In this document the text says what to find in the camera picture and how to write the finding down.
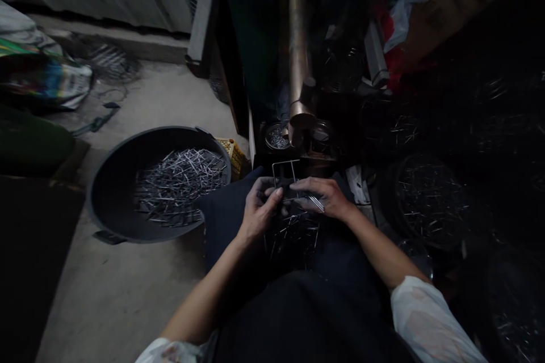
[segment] person's right hand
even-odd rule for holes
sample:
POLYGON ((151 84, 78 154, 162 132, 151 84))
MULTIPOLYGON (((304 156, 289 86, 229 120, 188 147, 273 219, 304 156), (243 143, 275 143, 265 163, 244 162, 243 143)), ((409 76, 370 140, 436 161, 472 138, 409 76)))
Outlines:
MULTIPOLYGON (((319 179, 309 177, 290 185, 295 191, 308 191, 314 193, 316 198, 324 206, 324 214, 338 220, 344 220, 354 208, 342 193, 337 182, 333 179, 319 179)), ((306 211, 321 213, 318 206, 309 199, 297 199, 297 203, 306 211)))

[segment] finger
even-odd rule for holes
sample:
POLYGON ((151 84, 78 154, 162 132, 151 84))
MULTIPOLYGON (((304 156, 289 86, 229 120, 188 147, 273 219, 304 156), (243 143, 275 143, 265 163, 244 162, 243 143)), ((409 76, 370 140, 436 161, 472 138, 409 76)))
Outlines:
POLYGON ((309 177, 299 180, 297 183, 290 184, 290 188, 295 191, 311 191, 314 193, 324 194, 324 188, 327 186, 325 179, 309 177))
POLYGON ((265 197, 269 197, 276 189, 274 187, 269 187, 267 190, 265 190, 265 192, 263 193, 263 195, 265 197))
POLYGON ((280 203, 280 200, 282 199, 282 194, 283 190, 282 187, 280 187, 269 196, 266 203, 263 204, 263 207, 261 207, 266 214, 271 214, 273 212, 278 203, 280 203))
POLYGON ((310 212, 313 212, 313 213, 321 213, 322 212, 318 208, 318 206, 309 199, 295 199, 294 201, 297 204, 299 204, 299 206, 305 211, 310 211, 310 212))
POLYGON ((274 185, 274 178, 272 177, 262 177, 258 178, 254 185, 251 187, 250 192, 254 192, 254 195, 258 191, 263 191, 265 189, 265 186, 274 185))

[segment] metal bowl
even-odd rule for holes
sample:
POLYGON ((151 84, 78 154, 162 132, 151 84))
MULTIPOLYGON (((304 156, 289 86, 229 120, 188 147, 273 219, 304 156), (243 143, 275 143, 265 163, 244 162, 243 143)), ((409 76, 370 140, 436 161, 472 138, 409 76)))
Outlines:
POLYGON ((291 147, 290 142, 282 136, 282 125, 274 123, 265 131, 265 144, 273 150, 286 150, 291 147))

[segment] green object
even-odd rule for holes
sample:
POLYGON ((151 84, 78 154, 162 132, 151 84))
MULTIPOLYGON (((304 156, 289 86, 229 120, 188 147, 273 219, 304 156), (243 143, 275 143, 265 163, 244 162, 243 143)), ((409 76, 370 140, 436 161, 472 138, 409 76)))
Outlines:
POLYGON ((50 177, 73 146, 62 126, 0 105, 0 174, 50 177))
POLYGON ((278 86, 278 7, 274 0, 227 0, 255 119, 275 112, 278 86))

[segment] plastic bag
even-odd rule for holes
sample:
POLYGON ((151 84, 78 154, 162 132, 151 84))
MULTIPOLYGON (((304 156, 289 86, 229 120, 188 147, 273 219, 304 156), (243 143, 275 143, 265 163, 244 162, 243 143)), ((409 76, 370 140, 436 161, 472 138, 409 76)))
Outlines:
POLYGON ((43 107, 73 110, 89 93, 92 77, 86 65, 0 38, 0 97, 25 97, 43 107))
POLYGON ((393 21, 393 33, 384 44, 384 53, 387 53, 398 44, 403 43, 409 32, 410 12, 415 3, 425 3, 429 0, 397 0, 390 10, 390 17, 393 21))

